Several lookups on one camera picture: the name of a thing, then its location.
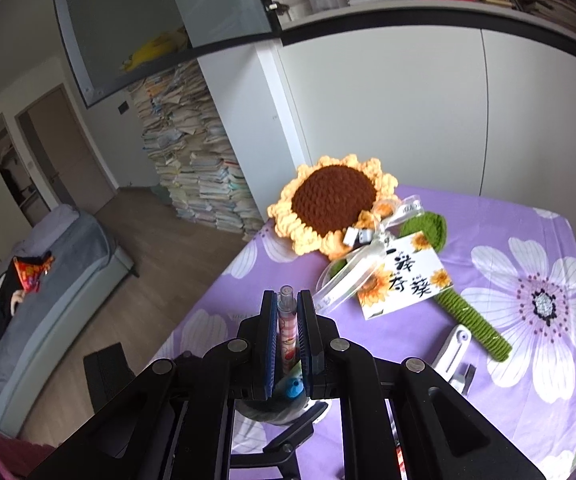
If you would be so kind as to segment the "sunflower gift card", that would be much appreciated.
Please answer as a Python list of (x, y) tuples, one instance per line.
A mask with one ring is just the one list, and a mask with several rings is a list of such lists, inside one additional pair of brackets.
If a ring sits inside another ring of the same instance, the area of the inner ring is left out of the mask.
[(356, 292), (366, 320), (393, 313), (452, 288), (452, 278), (422, 231), (393, 240)]

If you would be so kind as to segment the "grey bed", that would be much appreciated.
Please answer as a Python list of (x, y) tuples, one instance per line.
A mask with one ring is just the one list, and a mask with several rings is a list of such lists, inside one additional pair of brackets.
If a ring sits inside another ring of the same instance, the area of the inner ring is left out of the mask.
[[(14, 262), (49, 260), (38, 290), (18, 304)], [(0, 433), (18, 436), (48, 378), (134, 262), (91, 214), (61, 205), (0, 267)]]

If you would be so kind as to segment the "orange snack bag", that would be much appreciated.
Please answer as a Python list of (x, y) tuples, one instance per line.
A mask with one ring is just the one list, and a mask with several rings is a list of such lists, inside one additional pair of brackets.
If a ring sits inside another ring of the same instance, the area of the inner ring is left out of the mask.
[(12, 263), (18, 275), (19, 283), (25, 292), (37, 292), (41, 279), (52, 268), (55, 258), (51, 252), (39, 257), (12, 258)]

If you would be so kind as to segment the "white bookshelf cabinet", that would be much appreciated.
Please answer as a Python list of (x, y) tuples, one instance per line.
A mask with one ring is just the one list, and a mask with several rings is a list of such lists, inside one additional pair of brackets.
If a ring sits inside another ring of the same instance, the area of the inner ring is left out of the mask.
[(560, 214), (576, 236), (576, 30), (483, 2), (278, 1), (297, 15), (273, 38), (199, 61), (260, 209), (297, 166), (355, 154), (403, 185)]

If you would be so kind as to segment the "pile of stacked books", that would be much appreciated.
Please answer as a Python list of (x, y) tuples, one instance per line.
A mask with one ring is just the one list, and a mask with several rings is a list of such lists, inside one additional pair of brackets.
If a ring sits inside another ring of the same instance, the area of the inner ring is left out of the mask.
[(263, 226), (200, 66), (181, 63), (128, 87), (143, 149), (178, 218), (251, 240)]

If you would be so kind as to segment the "crochet sunflower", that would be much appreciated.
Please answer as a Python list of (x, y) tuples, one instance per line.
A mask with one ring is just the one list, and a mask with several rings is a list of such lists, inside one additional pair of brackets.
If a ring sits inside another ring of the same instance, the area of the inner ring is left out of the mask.
[[(381, 218), (391, 214), (389, 206), (375, 206), (378, 200), (400, 203), (403, 198), (396, 194), (397, 185), (399, 181), (382, 169), (379, 159), (360, 162), (355, 155), (342, 159), (324, 156), (313, 166), (300, 166), (267, 212), (277, 236), (290, 242), (297, 255), (320, 252), (331, 262), (356, 247), (352, 228), (374, 229)], [(425, 210), (391, 229), (396, 240), (418, 231), (429, 237), (440, 255), (447, 240), (445, 218)], [(469, 328), (493, 360), (504, 362), (509, 358), (509, 342), (455, 291), (454, 284), (430, 299)]]

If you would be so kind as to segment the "light green pen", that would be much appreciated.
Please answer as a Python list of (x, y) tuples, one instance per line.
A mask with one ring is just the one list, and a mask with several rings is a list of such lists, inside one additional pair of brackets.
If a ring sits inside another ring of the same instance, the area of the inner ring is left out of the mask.
[(302, 377), (303, 377), (302, 363), (300, 361), (297, 361), (287, 374), (287, 381), (291, 382), (291, 380), (301, 380)]

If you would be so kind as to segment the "left glass cabinet door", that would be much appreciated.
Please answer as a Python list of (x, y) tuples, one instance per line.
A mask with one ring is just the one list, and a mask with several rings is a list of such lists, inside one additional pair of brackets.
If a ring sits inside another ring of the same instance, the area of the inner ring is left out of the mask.
[[(201, 55), (273, 38), (287, 8), (276, 0), (54, 0), (60, 35), (86, 106)], [(124, 73), (128, 55), (184, 28), (188, 47)]]

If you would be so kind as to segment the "pink patterned pen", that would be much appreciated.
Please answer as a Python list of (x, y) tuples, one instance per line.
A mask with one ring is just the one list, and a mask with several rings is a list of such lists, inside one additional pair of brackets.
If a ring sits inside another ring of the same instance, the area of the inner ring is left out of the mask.
[(278, 327), (282, 373), (288, 375), (297, 362), (297, 300), (290, 285), (279, 289)]

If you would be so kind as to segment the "grey felt pen holder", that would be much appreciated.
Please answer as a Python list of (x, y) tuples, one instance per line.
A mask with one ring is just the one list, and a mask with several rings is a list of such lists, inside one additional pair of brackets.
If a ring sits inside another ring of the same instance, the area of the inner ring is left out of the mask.
[(289, 426), (317, 403), (306, 394), (294, 399), (273, 396), (266, 401), (236, 400), (235, 408), (243, 416), (256, 422), (274, 426)]

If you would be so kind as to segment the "yellow plush toy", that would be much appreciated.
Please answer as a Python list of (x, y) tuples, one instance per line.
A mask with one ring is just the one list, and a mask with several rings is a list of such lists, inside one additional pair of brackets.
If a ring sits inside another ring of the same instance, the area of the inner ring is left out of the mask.
[(128, 58), (122, 62), (121, 70), (129, 73), (136, 70), (137, 67), (145, 63), (162, 58), (164, 55), (175, 53), (179, 50), (185, 50), (188, 47), (188, 35), (186, 29), (179, 28), (173, 32), (163, 32), (139, 47), (135, 52), (128, 55)]

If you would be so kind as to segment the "brown room door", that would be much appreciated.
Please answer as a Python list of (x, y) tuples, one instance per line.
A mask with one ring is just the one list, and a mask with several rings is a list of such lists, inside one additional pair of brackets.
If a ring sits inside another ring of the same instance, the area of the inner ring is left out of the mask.
[(38, 169), (61, 204), (97, 212), (114, 193), (61, 84), (18, 116)]

